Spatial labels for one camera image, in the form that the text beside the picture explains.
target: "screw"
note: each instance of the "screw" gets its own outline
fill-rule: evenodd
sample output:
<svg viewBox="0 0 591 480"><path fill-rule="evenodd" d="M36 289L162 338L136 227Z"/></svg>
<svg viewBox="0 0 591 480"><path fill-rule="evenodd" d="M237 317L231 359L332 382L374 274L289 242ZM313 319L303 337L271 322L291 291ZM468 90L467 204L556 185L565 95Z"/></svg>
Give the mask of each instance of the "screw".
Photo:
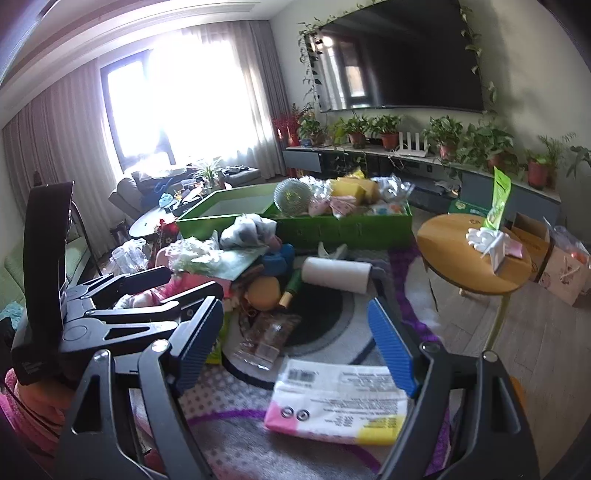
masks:
<svg viewBox="0 0 591 480"><path fill-rule="evenodd" d="M421 347L428 353L437 353L440 349L439 344L433 342L425 342Z"/></svg>
<svg viewBox="0 0 591 480"><path fill-rule="evenodd" d="M107 350L99 350L95 353L93 359L95 362L101 362L109 357L109 352Z"/></svg>
<svg viewBox="0 0 591 480"><path fill-rule="evenodd" d="M168 348L168 341L164 339L156 340L152 344L152 350L154 352L164 352Z"/></svg>
<svg viewBox="0 0 591 480"><path fill-rule="evenodd" d="M499 359L499 356L495 352L488 351L482 354L482 358L493 364Z"/></svg>

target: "white paper roll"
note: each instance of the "white paper roll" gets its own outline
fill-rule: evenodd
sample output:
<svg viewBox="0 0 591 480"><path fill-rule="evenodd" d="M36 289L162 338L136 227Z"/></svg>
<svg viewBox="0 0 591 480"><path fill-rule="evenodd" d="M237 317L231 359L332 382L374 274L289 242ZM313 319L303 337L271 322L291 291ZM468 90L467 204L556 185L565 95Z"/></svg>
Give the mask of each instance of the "white paper roll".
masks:
<svg viewBox="0 0 591 480"><path fill-rule="evenodd" d="M301 279L312 285L365 294L370 263L308 257L301 268Z"/></svg>

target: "blue gripper pad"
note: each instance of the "blue gripper pad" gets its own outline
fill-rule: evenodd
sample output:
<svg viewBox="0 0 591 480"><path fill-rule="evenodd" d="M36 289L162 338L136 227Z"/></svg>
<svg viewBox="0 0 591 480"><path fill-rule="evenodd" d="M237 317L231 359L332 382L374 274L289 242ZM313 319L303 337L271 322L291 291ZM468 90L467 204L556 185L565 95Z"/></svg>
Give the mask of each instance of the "blue gripper pad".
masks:
<svg viewBox="0 0 591 480"><path fill-rule="evenodd" d="M398 388L404 390L409 397L414 398L421 385L414 378L413 356L403 342L401 332L394 328L391 319L378 299L369 301L368 322L375 343L386 361L386 366L390 370L394 383Z"/></svg>
<svg viewBox="0 0 591 480"><path fill-rule="evenodd" d="M178 357L178 378L174 386L179 395L197 384L201 369L217 341L217 334L222 325L223 306L218 300L209 315L203 318L197 331Z"/></svg>

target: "packet of tissues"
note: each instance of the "packet of tissues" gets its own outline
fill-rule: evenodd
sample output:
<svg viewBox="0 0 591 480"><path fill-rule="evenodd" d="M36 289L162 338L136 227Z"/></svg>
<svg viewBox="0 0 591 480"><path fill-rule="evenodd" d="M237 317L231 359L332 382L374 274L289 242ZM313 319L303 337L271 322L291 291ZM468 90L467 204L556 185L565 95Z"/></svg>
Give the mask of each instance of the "packet of tissues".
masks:
<svg viewBox="0 0 591 480"><path fill-rule="evenodd" d="M268 430L352 445L392 445L407 396L388 367L286 359L265 415Z"/></svg>

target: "green plastic packet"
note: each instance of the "green plastic packet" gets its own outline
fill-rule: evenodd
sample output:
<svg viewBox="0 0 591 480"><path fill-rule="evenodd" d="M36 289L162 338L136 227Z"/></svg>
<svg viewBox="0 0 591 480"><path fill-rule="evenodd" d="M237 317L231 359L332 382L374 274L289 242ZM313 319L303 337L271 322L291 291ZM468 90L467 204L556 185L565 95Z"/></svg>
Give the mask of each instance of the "green plastic packet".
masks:
<svg viewBox="0 0 591 480"><path fill-rule="evenodd" d="M505 211L505 205L511 193L511 179L495 167L495 184L492 190L492 208L484 219L483 226L491 230L498 230Z"/></svg>

